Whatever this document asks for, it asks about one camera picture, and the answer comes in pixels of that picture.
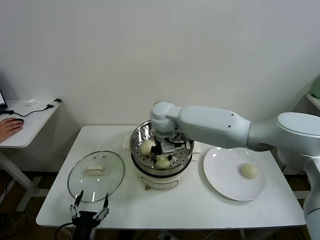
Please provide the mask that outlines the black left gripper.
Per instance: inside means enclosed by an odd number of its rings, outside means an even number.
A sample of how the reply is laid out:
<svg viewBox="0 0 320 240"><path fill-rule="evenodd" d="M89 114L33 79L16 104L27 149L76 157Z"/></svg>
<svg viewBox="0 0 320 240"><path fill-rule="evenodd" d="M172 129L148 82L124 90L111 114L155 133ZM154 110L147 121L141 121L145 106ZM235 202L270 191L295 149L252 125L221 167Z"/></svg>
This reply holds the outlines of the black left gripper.
<svg viewBox="0 0 320 240"><path fill-rule="evenodd" d="M109 194L106 193L102 209L96 213L93 211L79 211L79 205L84 191L75 196L75 201L70 205L72 224L75 226L73 240L89 240L92 230L99 225L109 214Z"/></svg>

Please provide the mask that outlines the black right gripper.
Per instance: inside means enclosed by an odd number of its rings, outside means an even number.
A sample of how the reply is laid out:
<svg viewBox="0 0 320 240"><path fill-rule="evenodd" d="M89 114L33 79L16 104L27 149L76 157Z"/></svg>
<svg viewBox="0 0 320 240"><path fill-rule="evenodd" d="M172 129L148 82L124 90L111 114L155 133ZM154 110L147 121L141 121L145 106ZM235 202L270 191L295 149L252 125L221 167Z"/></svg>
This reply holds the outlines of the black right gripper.
<svg viewBox="0 0 320 240"><path fill-rule="evenodd" d="M168 136L166 137L154 137L155 146L150 149L150 160L156 161L157 156L167 155L167 159L171 161L173 159L173 154L176 152L175 144L172 139Z"/></svg>

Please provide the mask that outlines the person's hand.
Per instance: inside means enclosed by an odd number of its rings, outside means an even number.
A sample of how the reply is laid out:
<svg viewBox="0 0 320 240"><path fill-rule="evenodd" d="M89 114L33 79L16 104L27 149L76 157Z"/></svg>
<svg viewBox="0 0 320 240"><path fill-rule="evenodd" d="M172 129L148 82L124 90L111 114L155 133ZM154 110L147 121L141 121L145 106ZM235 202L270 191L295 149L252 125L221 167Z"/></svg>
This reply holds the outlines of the person's hand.
<svg viewBox="0 0 320 240"><path fill-rule="evenodd" d="M0 142L4 142L10 136L18 133L24 127L24 120L20 118L5 118L0 121Z"/></svg>

